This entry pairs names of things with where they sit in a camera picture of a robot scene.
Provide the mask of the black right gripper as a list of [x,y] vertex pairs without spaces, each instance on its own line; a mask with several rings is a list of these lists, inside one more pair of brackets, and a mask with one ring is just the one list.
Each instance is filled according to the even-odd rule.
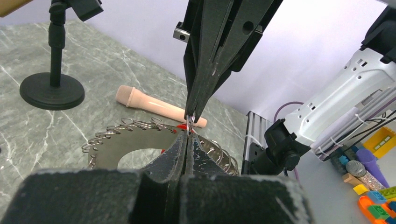
[[189,1],[174,38],[187,44],[185,114],[193,123],[231,73],[241,71],[281,4],[281,0]]

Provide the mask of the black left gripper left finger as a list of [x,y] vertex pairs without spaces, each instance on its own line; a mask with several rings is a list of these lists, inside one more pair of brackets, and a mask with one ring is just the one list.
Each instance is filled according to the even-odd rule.
[[3,224],[177,224],[179,181],[142,169],[42,169],[19,186]]

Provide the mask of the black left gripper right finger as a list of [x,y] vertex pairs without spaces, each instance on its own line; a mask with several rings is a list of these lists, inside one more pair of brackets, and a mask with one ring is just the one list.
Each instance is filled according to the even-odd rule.
[[195,163],[180,179],[181,224],[311,224],[298,182],[277,175],[202,175]]

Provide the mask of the red tag key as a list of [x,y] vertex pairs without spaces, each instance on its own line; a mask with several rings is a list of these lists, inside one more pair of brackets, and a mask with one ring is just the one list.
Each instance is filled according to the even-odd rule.
[[[185,123],[177,125],[177,126],[175,126],[175,128],[171,128],[170,132],[171,133],[176,133],[177,132],[176,128],[186,130],[187,129],[187,125]],[[165,149],[162,149],[161,150],[161,154],[163,154],[165,151],[166,151]]]

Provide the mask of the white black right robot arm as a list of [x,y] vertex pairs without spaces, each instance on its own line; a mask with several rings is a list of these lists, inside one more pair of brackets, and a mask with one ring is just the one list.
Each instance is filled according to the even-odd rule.
[[[178,28],[184,38],[187,132],[209,98],[239,72],[281,5],[279,0],[190,0]],[[318,136],[375,91],[396,82],[396,3],[367,31],[361,47],[321,92],[277,120],[264,138],[265,151],[251,163],[252,174],[278,175],[293,170]]]

